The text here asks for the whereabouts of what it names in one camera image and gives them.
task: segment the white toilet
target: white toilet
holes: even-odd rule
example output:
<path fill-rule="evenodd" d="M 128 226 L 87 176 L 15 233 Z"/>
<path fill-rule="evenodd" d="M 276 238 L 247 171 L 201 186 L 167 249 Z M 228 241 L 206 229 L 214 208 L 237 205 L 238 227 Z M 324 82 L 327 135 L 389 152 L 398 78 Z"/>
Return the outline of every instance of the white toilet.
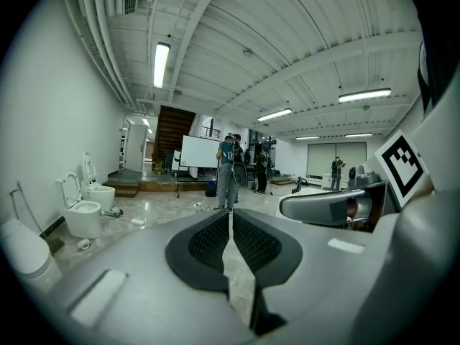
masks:
<path fill-rule="evenodd" d="M 83 199 L 100 203 L 103 212 L 110 211 L 114 207 L 115 188 L 106 187 L 97 182 L 96 166 L 87 152 L 83 154 L 82 168 L 81 191 Z"/>
<path fill-rule="evenodd" d="M 73 170 L 57 179 L 64 202 L 63 215 L 70 233 L 78 238 L 95 239 L 101 235 L 101 205 L 83 201 L 78 176 Z"/>
<path fill-rule="evenodd" d="M 9 264 L 20 280 L 47 293 L 63 276 L 46 241 L 20 220 L 13 218 L 2 224 L 0 237 Z"/>

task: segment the fluorescent light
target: fluorescent light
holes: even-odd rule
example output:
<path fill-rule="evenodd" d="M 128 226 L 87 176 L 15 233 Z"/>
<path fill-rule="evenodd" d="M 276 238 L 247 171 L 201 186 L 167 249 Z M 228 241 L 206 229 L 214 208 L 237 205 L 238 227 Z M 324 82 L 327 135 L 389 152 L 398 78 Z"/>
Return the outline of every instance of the fluorescent light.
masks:
<path fill-rule="evenodd" d="M 374 89 L 371 91 L 362 91 L 356 93 L 349 93 L 347 95 L 339 96 L 339 102 L 364 100 L 365 98 L 385 97 L 391 94 L 391 88 Z"/>
<path fill-rule="evenodd" d="M 163 78 L 165 77 L 167 55 L 170 53 L 171 46 L 160 42 L 155 51 L 155 65 L 153 67 L 153 85 L 163 88 Z"/>
<path fill-rule="evenodd" d="M 303 141 L 304 139 L 318 139 L 319 136 L 317 135 L 312 135 L 310 137 L 296 137 L 295 140 L 298 140 L 298 141 Z"/>
<path fill-rule="evenodd" d="M 361 134 L 347 134 L 346 138 L 354 138 L 354 137 L 370 137 L 372 133 L 361 133 Z"/>
<path fill-rule="evenodd" d="M 291 109 L 284 109 L 284 110 L 281 110 L 281 111 L 274 112 L 273 114 L 268 114 L 268 115 L 265 115 L 265 116 L 261 116 L 261 117 L 257 118 L 257 120 L 264 121 L 264 120 L 268 120 L 268 119 L 273 119 L 273 118 L 276 118 L 276 117 L 279 117 L 279 116 L 282 116 L 282 115 L 290 114 L 291 112 L 293 112 Z"/>

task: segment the wooden staircase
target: wooden staircase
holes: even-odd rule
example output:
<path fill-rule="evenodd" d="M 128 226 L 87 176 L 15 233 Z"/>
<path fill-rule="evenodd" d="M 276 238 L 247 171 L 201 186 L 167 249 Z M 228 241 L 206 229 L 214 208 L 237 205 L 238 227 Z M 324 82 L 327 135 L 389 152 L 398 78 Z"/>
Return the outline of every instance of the wooden staircase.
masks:
<path fill-rule="evenodd" d="M 103 185 L 115 188 L 116 197 L 134 198 L 139 191 L 138 182 L 107 181 Z"/>
<path fill-rule="evenodd" d="M 188 135 L 195 114 L 193 112 L 161 106 L 153 148 L 154 162 L 165 165 L 169 150 L 181 150 L 184 135 Z"/>

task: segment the person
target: person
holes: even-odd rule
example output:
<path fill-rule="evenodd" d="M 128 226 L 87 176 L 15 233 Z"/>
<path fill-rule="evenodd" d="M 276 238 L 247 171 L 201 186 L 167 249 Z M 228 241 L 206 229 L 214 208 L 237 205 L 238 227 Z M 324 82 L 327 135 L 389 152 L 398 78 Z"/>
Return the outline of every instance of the person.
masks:
<path fill-rule="evenodd" d="M 251 164 L 251 154 L 249 153 L 248 149 L 244 151 L 244 164 L 246 166 L 249 166 Z"/>
<path fill-rule="evenodd" d="M 233 136 L 233 149 L 234 149 L 234 161 L 236 162 L 244 162 L 244 151 L 243 147 L 241 146 L 242 143 L 242 136 L 239 134 L 234 134 Z M 238 185 L 236 186 L 235 192 L 235 201 L 233 204 L 238 203 Z"/>
<path fill-rule="evenodd" d="M 342 167 L 345 166 L 346 162 L 340 160 L 339 156 L 332 162 L 332 184 L 331 190 L 334 190 L 334 184 L 336 184 L 336 190 L 340 190 L 340 180 L 342 179 Z"/>
<path fill-rule="evenodd" d="M 261 149 L 256 157 L 257 190 L 254 191 L 256 194 L 265 194 L 265 188 L 267 187 L 267 158 L 267 154 Z"/>
<path fill-rule="evenodd" d="M 225 207 L 225 198 L 227 199 L 227 208 L 232 211 L 235 193 L 236 183 L 231 171 L 231 161 L 233 162 L 233 137 L 228 135 L 225 140 L 220 143 L 216 154 L 218 160 L 221 161 L 221 166 L 218 169 L 218 180 L 217 180 L 217 197 L 218 207 L 215 210 Z"/>

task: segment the whiteboard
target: whiteboard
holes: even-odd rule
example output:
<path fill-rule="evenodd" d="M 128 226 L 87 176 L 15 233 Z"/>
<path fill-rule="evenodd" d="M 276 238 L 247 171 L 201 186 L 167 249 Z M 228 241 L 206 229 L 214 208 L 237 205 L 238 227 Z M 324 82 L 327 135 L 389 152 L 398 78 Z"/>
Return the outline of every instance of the whiteboard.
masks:
<path fill-rule="evenodd" d="M 180 166 L 217 167 L 216 153 L 219 141 L 206 138 L 184 136 Z"/>

